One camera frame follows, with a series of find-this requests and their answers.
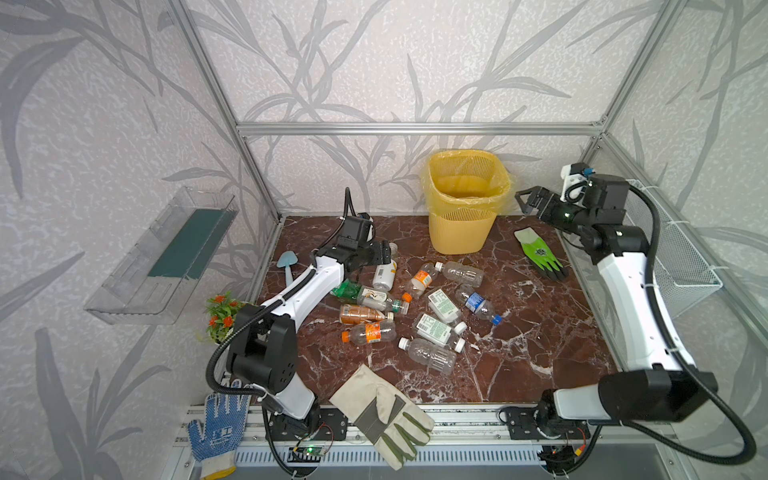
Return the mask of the brown coffee bottle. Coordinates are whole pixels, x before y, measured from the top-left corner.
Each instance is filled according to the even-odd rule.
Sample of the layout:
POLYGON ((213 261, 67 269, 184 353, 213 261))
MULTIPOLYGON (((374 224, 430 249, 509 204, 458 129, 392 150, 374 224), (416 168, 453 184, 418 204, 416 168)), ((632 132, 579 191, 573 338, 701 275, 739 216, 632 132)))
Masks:
POLYGON ((394 314, 392 312, 382 312, 360 305, 344 304, 339 311, 339 321, 344 325, 393 320, 394 314))

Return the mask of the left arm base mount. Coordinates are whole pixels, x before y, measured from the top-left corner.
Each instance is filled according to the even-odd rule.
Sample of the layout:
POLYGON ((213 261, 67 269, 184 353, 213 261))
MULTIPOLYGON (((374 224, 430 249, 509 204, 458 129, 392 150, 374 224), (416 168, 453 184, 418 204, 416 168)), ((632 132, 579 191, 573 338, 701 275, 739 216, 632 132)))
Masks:
POLYGON ((267 428, 274 441, 294 441, 309 437, 312 440, 345 440, 348 418, 337 408, 315 406, 303 420, 285 414, 269 414, 267 428))

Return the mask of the clear bottle bird label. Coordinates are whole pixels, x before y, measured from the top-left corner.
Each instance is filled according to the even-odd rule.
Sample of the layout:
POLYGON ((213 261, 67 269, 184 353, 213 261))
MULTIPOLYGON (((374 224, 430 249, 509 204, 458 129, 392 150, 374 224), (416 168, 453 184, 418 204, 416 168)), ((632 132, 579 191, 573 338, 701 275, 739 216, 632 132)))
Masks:
POLYGON ((362 287, 357 304, 384 313, 407 314, 410 303, 404 300, 394 299, 388 292, 362 287))

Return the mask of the green plastic bottle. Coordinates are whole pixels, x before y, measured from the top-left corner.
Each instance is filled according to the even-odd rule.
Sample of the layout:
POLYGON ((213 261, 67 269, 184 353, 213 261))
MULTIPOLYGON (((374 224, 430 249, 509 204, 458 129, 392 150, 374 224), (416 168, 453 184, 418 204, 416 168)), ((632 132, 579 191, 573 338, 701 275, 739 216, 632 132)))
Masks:
POLYGON ((363 285, 354 281, 344 280, 331 294, 342 302, 356 304, 363 290, 363 285))

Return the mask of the blue label bottle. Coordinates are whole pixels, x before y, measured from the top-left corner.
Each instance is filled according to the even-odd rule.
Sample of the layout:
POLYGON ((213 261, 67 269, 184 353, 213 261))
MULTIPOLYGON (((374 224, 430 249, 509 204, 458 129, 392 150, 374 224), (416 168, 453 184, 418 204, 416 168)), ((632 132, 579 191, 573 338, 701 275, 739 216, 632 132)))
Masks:
POLYGON ((457 301, 479 319, 493 325, 499 325, 502 322, 502 317, 496 313, 492 303, 477 293, 472 286, 460 285, 455 295, 457 301))

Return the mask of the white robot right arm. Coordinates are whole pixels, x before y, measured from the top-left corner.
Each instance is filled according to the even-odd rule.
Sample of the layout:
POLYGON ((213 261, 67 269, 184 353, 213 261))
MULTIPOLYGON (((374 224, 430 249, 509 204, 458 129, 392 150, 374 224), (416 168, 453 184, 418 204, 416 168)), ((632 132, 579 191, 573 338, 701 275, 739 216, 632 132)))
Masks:
POLYGON ((536 186, 516 192, 515 198, 524 214, 579 236, 608 287, 628 354, 625 370, 595 384, 545 391, 526 412, 537 433, 558 439, 574 427, 623 426, 702 462, 733 466, 751 461, 757 454, 752 432, 719 396, 715 376, 700 370, 687 352, 659 292, 655 262, 662 218, 652 198, 611 176, 577 182, 562 194, 536 186), (739 452, 707 454, 648 426, 681 422, 707 402, 739 433, 739 452))

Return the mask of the white yoghurt bottle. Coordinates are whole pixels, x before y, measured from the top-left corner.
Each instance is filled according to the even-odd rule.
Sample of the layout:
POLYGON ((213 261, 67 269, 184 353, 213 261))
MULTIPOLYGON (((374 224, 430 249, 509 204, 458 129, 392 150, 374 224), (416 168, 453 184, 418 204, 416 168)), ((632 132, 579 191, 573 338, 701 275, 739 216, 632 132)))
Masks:
POLYGON ((388 264, 379 265, 376 269, 372 286, 376 290, 389 292, 394 284, 397 272, 398 246, 390 243, 391 261, 388 264))

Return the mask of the clear bottle white cap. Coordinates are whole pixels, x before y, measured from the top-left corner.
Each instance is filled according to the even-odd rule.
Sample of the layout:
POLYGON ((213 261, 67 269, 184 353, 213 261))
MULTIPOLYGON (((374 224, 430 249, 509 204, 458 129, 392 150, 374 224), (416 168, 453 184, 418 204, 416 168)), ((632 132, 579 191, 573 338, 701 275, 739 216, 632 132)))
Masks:
POLYGON ((436 262, 435 268, 449 281, 469 285, 473 288, 479 288, 484 278, 482 270, 455 261, 436 262))

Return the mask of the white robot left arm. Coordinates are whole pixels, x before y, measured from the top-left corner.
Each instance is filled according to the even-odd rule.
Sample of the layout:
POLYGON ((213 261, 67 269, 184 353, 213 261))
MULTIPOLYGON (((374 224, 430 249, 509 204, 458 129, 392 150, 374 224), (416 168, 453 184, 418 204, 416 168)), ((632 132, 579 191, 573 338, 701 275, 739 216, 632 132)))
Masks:
POLYGON ((351 271, 389 263, 387 241, 366 244, 340 240, 312 257, 307 269, 286 289, 261 305, 246 305, 235 330, 214 351, 205 379, 216 393, 258 395, 268 409, 303 421, 315 394, 296 373, 298 330, 316 306, 351 271))

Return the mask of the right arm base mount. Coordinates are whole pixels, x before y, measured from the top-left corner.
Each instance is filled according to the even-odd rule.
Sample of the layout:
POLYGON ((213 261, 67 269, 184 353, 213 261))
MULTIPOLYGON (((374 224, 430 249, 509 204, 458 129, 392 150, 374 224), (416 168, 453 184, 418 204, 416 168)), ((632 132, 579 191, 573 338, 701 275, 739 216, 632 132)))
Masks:
POLYGON ((591 438, 586 421, 562 419, 543 407, 504 406, 497 419, 511 440, 583 440, 591 438))

